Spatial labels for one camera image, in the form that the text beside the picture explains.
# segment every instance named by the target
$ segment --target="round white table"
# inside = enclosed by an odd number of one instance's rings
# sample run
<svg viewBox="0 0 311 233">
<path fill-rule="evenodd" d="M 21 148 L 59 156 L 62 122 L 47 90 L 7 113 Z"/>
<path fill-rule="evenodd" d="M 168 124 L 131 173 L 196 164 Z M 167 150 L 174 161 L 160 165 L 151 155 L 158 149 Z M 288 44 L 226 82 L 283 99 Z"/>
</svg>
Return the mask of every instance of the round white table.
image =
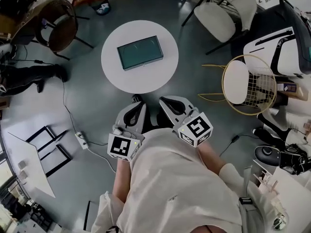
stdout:
<svg viewBox="0 0 311 233">
<path fill-rule="evenodd" d="M 128 71 L 122 68 L 117 47 L 157 36 L 163 59 Z M 129 93 L 152 92 L 167 83 L 178 64 L 178 47 L 173 36 L 161 25 L 151 21 L 131 21 L 119 26 L 106 39 L 102 50 L 102 67 L 108 80 Z"/>
<path fill-rule="evenodd" d="M 225 70 L 224 94 L 234 104 L 241 104 L 247 97 L 249 72 L 242 61 L 232 61 Z"/>
</svg>

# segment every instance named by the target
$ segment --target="person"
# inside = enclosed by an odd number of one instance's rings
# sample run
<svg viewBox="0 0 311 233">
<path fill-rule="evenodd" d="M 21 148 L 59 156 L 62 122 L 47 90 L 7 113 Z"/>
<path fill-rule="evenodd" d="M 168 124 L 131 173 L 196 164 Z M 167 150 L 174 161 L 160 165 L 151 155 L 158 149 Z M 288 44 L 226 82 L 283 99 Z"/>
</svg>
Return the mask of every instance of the person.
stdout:
<svg viewBox="0 0 311 233">
<path fill-rule="evenodd" d="M 52 77 L 57 77 L 63 82 L 68 80 L 66 70 L 60 65 L 23 68 L 0 65 L 0 97 L 19 94 L 33 83 L 37 85 L 37 92 L 41 93 L 44 82 Z"/>
<path fill-rule="evenodd" d="M 209 142 L 194 148 L 171 128 L 144 136 L 133 161 L 118 159 L 112 194 L 100 196 L 92 233 L 242 232 L 243 178 L 232 164 Z M 265 215 L 274 214 L 255 184 L 248 192 Z"/>
</svg>

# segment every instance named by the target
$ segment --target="floor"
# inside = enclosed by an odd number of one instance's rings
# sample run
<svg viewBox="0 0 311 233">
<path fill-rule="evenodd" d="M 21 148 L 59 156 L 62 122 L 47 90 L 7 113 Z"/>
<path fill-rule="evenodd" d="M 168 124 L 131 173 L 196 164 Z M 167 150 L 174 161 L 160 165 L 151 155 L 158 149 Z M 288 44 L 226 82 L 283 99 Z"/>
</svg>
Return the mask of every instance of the floor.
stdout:
<svg viewBox="0 0 311 233">
<path fill-rule="evenodd" d="M 251 130 L 260 124 L 255 116 L 240 115 L 226 102 L 208 102 L 197 96 L 198 93 L 221 92 L 221 69 L 202 67 L 201 64 L 225 65 L 231 59 L 231 53 L 227 46 L 205 56 L 204 53 L 219 42 L 195 17 L 184 28 L 181 27 L 192 9 L 191 4 L 180 7 L 177 0 L 110 0 L 110 3 L 112 11 L 103 17 L 87 6 L 77 9 L 78 15 L 90 17 L 90 21 L 79 20 L 77 36 L 94 45 L 93 50 L 75 41 L 62 52 L 71 58 L 66 61 L 53 55 L 47 48 L 31 43 L 27 46 L 27 54 L 20 47 L 17 56 L 18 59 L 27 57 L 28 60 L 58 63 L 68 70 L 70 80 L 65 83 L 65 103 L 74 117 L 76 130 L 83 131 L 88 140 L 106 143 L 118 112 L 131 103 L 132 94 L 117 89 L 105 77 L 101 51 L 114 29 L 139 19 L 165 27 L 175 38 L 179 49 L 178 67 L 171 80 L 155 92 L 142 95 L 152 115 L 157 113 L 160 96 L 188 98 L 200 111 L 205 112 L 214 126 L 210 142 L 218 153 L 227 147 L 234 135 L 251 134 Z M 19 67 L 31 65 L 32 62 L 18 64 Z M 104 160 L 81 149 L 74 136 L 69 114 L 63 106 L 63 85 L 57 78 L 48 80 L 41 94 L 36 92 L 33 85 L 12 98 L 10 108 L 5 110 L 1 121 L 5 144 L 10 144 L 6 140 L 8 132 L 27 139 L 48 124 L 56 133 L 70 130 L 61 144 L 73 160 L 48 178 L 55 199 L 39 190 L 30 192 L 30 196 L 61 226 L 82 229 L 88 201 L 97 204 L 101 194 L 112 190 L 114 173 Z M 252 163 L 257 144 L 258 140 L 241 137 L 230 146 L 223 158 L 242 173 L 243 168 Z M 91 145 L 90 148 L 107 156 L 106 147 Z M 116 160 L 109 160 L 115 168 Z"/>
</svg>

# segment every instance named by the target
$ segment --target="table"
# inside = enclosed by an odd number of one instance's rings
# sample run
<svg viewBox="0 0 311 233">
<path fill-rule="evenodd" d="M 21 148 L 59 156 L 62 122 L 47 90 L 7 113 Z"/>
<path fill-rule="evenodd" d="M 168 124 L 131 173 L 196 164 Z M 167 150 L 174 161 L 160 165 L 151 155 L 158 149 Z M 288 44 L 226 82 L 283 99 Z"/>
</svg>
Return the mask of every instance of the table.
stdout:
<svg viewBox="0 0 311 233">
<path fill-rule="evenodd" d="M 117 47 L 157 36 L 163 59 L 128 71 L 122 69 Z M 102 50 L 102 67 L 108 80 L 118 89 L 142 94 L 165 85 L 175 73 L 178 47 L 173 36 L 161 25 L 144 20 L 125 23 L 106 39 Z"/>
<path fill-rule="evenodd" d="M 242 61 L 232 61 L 224 76 L 224 94 L 233 104 L 241 104 L 247 97 L 249 72 Z"/>
<path fill-rule="evenodd" d="M 5 137 L 9 160 L 18 176 L 20 174 L 19 162 L 25 161 L 23 169 L 27 174 L 26 183 L 23 185 L 27 190 L 34 187 L 55 198 L 48 179 L 44 173 L 39 155 L 35 146 L 8 133 Z"/>
</svg>

